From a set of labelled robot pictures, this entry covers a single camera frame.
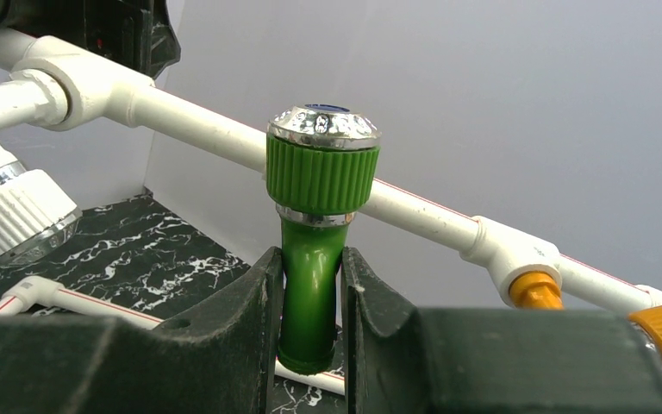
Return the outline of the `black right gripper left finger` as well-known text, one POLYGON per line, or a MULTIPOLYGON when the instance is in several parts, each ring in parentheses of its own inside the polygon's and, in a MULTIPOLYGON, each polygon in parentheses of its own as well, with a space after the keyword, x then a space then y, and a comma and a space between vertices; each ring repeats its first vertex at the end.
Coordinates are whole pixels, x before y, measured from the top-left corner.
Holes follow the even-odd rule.
POLYGON ((267 413, 282 258, 154 329, 118 317, 0 317, 0 413, 267 413))

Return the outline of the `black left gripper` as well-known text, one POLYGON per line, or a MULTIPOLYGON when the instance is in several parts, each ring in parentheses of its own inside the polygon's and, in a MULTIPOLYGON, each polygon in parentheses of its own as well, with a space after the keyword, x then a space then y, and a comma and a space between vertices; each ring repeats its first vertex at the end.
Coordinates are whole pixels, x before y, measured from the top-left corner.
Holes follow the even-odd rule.
POLYGON ((0 0, 0 28, 51 35, 151 78, 181 59, 165 0, 0 0))

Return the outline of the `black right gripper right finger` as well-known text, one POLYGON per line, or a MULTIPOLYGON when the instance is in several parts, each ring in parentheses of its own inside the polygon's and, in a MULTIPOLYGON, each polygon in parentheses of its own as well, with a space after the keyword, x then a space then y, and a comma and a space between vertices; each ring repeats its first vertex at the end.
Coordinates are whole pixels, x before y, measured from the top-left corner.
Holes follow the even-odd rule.
POLYGON ((351 413, 662 413, 662 367, 596 310, 418 307, 341 259, 351 413))

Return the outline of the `green water faucet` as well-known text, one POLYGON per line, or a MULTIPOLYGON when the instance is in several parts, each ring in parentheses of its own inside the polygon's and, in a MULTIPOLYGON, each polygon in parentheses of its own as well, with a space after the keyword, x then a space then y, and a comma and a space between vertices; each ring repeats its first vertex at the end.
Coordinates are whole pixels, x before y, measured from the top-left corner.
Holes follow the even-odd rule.
POLYGON ((380 148, 372 122, 337 105, 293 106, 268 123, 265 185, 281 221, 285 276, 278 360, 294 373, 314 375, 332 362, 336 274, 380 148))

